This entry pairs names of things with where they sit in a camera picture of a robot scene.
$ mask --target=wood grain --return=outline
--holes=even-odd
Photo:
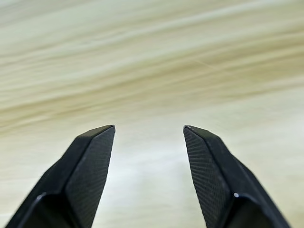
[[[304,223],[304,2],[2,0],[0,226],[73,138],[117,128],[94,227],[204,227],[182,127]]]

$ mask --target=light wooden table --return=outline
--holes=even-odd
[[[117,131],[94,227],[201,228],[182,128],[304,224],[302,0],[0,1],[0,226],[78,134]]]

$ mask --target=wooden surface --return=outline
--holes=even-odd
[[[115,124],[103,228],[201,228],[182,128],[304,224],[304,1],[0,1],[0,226],[78,134]]]

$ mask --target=blurred background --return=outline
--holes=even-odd
[[[190,124],[302,227],[303,12],[302,0],[1,0],[0,226],[78,134],[115,124],[93,227],[204,227]]]

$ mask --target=black metal jaw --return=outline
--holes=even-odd
[[[114,133],[109,125],[76,137],[6,227],[90,228],[105,186]]]
[[[288,228],[253,173],[209,131],[184,127],[194,187],[208,228]]]

